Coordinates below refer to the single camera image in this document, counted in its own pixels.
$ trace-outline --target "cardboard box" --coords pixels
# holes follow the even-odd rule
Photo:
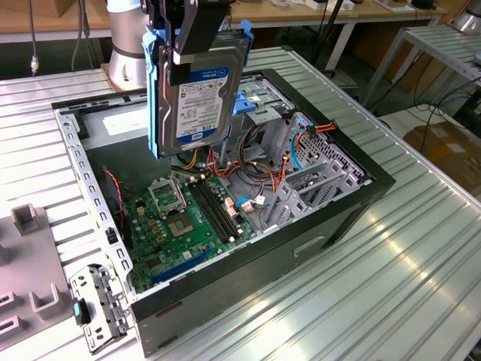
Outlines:
[[[33,14],[61,17],[75,0],[32,0]],[[0,0],[0,8],[29,13],[28,0]]]
[[[412,147],[421,148],[425,126],[404,136]],[[431,124],[422,154],[473,196],[481,194],[481,146],[450,122]]]

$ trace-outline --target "green circuit board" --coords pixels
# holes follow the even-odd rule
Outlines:
[[[216,177],[208,178],[206,184],[221,195],[220,199],[228,196]],[[124,204],[132,232],[131,280],[138,293],[154,286],[153,278],[176,266],[187,265],[200,257],[202,261],[211,259],[255,236],[249,222],[239,215],[233,224],[242,233],[235,241],[222,243],[189,187],[182,184],[180,191],[186,201],[184,212],[174,211],[164,217],[160,216],[149,192]],[[223,202],[219,204],[226,212]]]

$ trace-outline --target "blue latch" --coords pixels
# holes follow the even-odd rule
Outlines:
[[[244,28],[244,35],[249,40],[249,48],[247,49],[246,59],[244,60],[244,66],[246,66],[247,57],[249,56],[249,53],[250,53],[250,48],[253,47],[253,43],[254,43],[254,34],[252,32],[253,25],[250,23],[249,20],[246,20],[246,19],[242,20],[240,24]]]
[[[251,103],[247,100],[246,96],[242,93],[242,90],[237,91],[235,96],[234,110],[233,114],[242,114],[247,111],[254,111],[257,108],[256,103]]]

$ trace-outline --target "workbench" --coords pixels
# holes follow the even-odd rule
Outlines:
[[[254,50],[396,184],[320,255],[151,359],[459,359],[481,337],[481,205],[295,52]],[[111,93],[102,70],[0,82],[0,215],[47,209],[65,276],[103,263],[51,102]],[[142,359],[135,332],[102,360]],[[0,359],[91,359],[74,318]]]
[[[110,37],[110,19],[104,0],[86,0],[91,38]],[[334,69],[346,47],[352,31],[358,23],[378,23],[408,20],[430,20],[429,26],[439,23],[446,11],[416,10],[410,13],[393,13],[374,0],[365,0],[351,11],[341,11],[335,24],[343,24],[326,69]],[[319,25],[323,11],[315,11],[306,5],[294,4],[290,8],[279,8],[269,0],[261,3],[236,2],[232,5],[232,28],[239,28],[242,19],[248,19],[254,28],[278,28],[284,26]],[[325,22],[330,18],[327,11]],[[35,16],[35,32],[38,41],[77,38],[77,6],[75,3],[59,18]],[[28,14],[0,9],[0,43],[31,41]]]

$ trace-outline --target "wooden tabletop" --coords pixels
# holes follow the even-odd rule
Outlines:
[[[270,0],[264,0],[262,3],[238,2],[232,6],[232,21],[248,19],[254,23],[261,21],[321,20],[323,13],[324,10],[315,11],[306,5],[294,4],[289,8],[279,8],[272,4]],[[416,14],[417,16],[430,16],[444,13],[446,11],[442,8],[437,8],[435,11],[416,10],[416,13],[393,13],[373,0],[365,0],[362,4],[354,5],[351,11],[340,11],[337,18],[388,18],[415,16]],[[329,17],[331,17],[331,13],[327,11],[325,18],[329,19]]]
[[[86,9],[89,15],[91,29],[109,29],[110,20],[104,0],[86,0]],[[251,22],[282,22],[296,20],[320,20],[323,11],[315,11],[306,5],[293,5],[290,8],[279,8],[269,0],[262,3],[238,2],[232,8],[232,21],[238,22],[248,19]],[[438,8],[435,11],[418,10],[417,15],[444,14],[445,10]],[[389,18],[412,16],[413,13],[393,13],[382,6],[365,0],[363,4],[354,6],[351,11],[339,13],[339,19],[346,18]],[[77,6],[75,3],[58,19],[52,17],[35,16],[35,31],[60,32],[77,30]],[[30,32],[29,18],[25,13],[0,9],[0,33]]]

